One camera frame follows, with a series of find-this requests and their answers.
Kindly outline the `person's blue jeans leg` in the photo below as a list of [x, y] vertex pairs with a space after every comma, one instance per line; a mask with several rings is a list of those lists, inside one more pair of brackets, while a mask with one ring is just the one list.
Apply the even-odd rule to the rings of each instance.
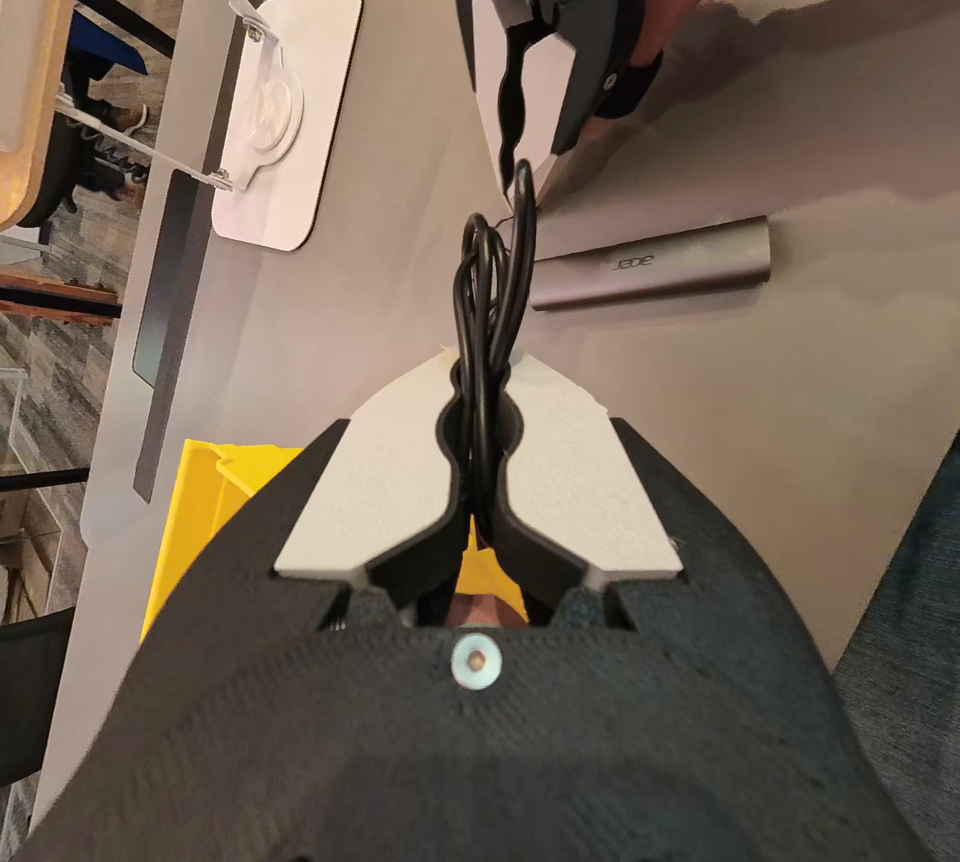
[[937, 860], [959, 859], [959, 439], [834, 679], [862, 748]]

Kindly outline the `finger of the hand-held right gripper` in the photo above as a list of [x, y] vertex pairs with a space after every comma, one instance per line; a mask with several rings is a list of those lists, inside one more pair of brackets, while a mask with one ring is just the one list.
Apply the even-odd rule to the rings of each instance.
[[475, 96], [495, 180], [510, 196], [526, 121], [522, 68], [533, 13], [527, 0], [471, 0], [471, 11]]
[[529, 47], [523, 56], [521, 88], [523, 126], [513, 150], [516, 163], [530, 164], [534, 198], [540, 203], [566, 157], [555, 151], [560, 115], [566, 99], [575, 49], [556, 33]]

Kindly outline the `grey usb hub with cable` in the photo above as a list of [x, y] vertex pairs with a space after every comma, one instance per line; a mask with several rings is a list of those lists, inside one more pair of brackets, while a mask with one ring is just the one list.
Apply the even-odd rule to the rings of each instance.
[[771, 224], [755, 217], [534, 263], [538, 312], [753, 288], [772, 271]]

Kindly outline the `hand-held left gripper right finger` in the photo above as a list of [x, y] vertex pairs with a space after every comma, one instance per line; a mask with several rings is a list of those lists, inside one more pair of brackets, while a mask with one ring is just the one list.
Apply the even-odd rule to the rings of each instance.
[[607, 409], [557, 370], [510, 357], [490, 543], [538, 614], [568, 592], [676, 580], [683, 563]]

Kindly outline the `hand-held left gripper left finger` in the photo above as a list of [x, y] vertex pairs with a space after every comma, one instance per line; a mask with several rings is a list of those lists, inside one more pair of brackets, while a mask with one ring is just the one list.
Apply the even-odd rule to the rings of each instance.
[[376, 588], [410, 626], [445, 622], [466, 547], [458, 357], [441, 349], [345, 422], [274, 561], [278, 576]]

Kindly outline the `yellow plastic bin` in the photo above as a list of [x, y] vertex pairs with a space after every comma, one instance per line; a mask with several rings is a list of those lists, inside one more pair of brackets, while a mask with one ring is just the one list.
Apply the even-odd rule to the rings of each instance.
[[[239, 446], [187, 439], [174, 482], [140, 638], [214, 535], [302, 451], [275, 445]], [[475, 525], [455, 592], [494, 596], [528, 622], [520, 587], [501, 568], [494, 550], [480, 548]]]

